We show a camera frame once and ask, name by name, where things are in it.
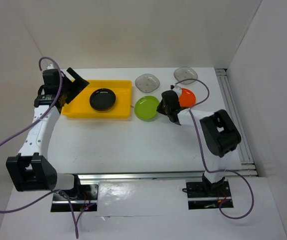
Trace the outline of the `clear grey plate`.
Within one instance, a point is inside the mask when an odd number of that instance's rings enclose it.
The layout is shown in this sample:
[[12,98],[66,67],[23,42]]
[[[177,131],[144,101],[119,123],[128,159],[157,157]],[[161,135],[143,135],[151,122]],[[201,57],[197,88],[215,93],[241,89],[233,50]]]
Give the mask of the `clear grey plate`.
[[197,72],[190,67],[177,68],[173,76],[178,83],[183,85],[190,85],[199,79]]
[[136,78],[135,86],[143,93],[151,93],[160,87],[160,81],[153,74],[146,73]]

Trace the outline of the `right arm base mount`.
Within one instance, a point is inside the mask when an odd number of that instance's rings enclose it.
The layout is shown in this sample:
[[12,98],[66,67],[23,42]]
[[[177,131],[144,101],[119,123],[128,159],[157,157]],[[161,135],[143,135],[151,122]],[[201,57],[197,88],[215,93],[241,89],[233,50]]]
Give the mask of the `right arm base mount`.
[[228,181],[215,190],[206,192],[202,182],[186,182],[182,190],[187,196],[189,210],[206,210],[222,208],[233,208],[232,194]]

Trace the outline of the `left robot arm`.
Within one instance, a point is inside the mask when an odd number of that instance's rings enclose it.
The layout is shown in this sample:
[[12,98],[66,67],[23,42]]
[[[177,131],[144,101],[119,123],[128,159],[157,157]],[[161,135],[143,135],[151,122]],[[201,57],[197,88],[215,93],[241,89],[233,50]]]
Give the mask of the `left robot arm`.
[[17,155],[6,160],[10,178],[19,192],[64,190],[65,195],[72,200],[82,195],[77,176],[58,173],[48,160],[51,136],[62,108],[89,85],[71,67],[66,72],[73,79],[57,69],[43,71],[44,84],[34,100],[33,127]]

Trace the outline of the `green plate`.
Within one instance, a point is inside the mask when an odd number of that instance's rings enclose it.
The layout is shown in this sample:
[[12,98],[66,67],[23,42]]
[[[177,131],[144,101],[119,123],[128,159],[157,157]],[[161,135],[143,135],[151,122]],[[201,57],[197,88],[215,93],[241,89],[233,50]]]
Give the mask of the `green plate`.
[[151,95],[141,97],[134,105],[136,117],[142,121],[150,121],[157,115],[159,100]]

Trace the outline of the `aluminium rail front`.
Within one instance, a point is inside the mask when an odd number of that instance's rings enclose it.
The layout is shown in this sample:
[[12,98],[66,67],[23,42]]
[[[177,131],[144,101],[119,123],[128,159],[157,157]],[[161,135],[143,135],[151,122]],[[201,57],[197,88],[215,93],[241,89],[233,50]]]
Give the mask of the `aluminium rail front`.
[[175,171],[175,172],[144,172],[144,173],[100,173],[79,174],[83,183],[99,181],[144,181],[144,180],[176,180],[201,178],[204,171]]

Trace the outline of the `orange plate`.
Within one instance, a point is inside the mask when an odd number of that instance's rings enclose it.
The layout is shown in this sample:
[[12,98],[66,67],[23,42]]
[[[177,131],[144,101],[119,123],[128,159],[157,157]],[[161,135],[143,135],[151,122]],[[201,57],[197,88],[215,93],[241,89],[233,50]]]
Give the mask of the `orange plate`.
[[115,107],[111,106],[108,108],[97,108],[97,107],[92,107],[93,111],[99,112],[99,113],[105,113],[105,112],[109,112],[112,111]]
[[179,96],[178,100],[181,107],[187,108],[197,103],[197,98],[195,94],[187,88],[181,89],[181,95]]

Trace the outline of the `aluminium rail right side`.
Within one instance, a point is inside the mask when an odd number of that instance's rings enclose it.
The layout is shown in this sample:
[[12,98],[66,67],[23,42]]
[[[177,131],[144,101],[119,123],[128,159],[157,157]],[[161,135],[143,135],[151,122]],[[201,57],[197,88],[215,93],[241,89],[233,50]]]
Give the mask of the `aluminium rail right side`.
[[241,142],[237,147],[238,156],[241,162],[241,174],[247,177],[257,177],[258,172],[241,123],[233,92],[229,84],[227,70],[224,68],[216,68],[215,74],[226,110],[241,135]]

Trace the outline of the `aluminium rail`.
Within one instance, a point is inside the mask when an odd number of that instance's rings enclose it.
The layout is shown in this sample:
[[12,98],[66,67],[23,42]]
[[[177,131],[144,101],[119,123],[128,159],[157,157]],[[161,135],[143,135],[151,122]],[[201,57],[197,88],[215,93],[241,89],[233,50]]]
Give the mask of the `aluminium rail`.
[[100,173],[79,174],[83,183],[99,181],[144,181],[144,180],[176,180],[201,178],[204,171],[175,171],[175,172],[144,172],[144,173]]
[[241,174],[247,177],[257,177],[258,172],[241,123],[233,92],[229,84],[227,70],[224,68],[216,68],[215,74],[226,110],[241,135],[241,142],[237,147],[238,156],[241,162]]

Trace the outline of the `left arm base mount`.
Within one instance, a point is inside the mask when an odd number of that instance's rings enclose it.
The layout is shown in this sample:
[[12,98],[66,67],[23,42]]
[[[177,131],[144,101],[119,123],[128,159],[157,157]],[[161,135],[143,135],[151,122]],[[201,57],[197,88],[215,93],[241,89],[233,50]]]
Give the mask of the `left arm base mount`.
[[[98,183],[81,184],[77,192],[69,197],[73,211],[96,212],[98,209],[98,193]],[[52,213],[70,212],[71,209],[67,197],[62,193],[54,193],[50,211]]]

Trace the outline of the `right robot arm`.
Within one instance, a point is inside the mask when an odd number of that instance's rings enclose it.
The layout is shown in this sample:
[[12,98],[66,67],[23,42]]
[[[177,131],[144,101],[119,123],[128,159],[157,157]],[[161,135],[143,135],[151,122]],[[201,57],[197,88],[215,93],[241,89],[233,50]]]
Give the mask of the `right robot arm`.
[[242,140],[228,112],[224,109],[206,112],[181,107],[179,96],[174,90],[161,94],[156,111],[176,125],[195,128],[205,169],[201,189],[205,195],[213,196],[223,184],[228,160]]

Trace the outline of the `black plate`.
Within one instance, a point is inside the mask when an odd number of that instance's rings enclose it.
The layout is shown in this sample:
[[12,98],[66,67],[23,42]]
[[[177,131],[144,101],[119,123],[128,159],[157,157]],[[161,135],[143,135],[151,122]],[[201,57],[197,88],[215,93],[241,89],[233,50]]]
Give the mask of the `black plate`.
[[89,97],[89,104],[92,108],[110,108],[115,105],[116,94],[108,88],[95,90]]

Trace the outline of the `yellow plastic bin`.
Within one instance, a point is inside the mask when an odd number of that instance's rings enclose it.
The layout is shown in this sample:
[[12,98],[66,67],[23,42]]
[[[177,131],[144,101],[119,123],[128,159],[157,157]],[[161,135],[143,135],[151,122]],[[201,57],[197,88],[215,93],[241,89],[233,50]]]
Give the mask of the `yellow plastic bin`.
[[[127,119],[131,114],[132,82],[130,80],[88,80],[89,85],[69,104],[61,114],[75,119]],[[99,89],[114,92],[116,101],[111,109],[97,111],[90,104],[90,97]]]

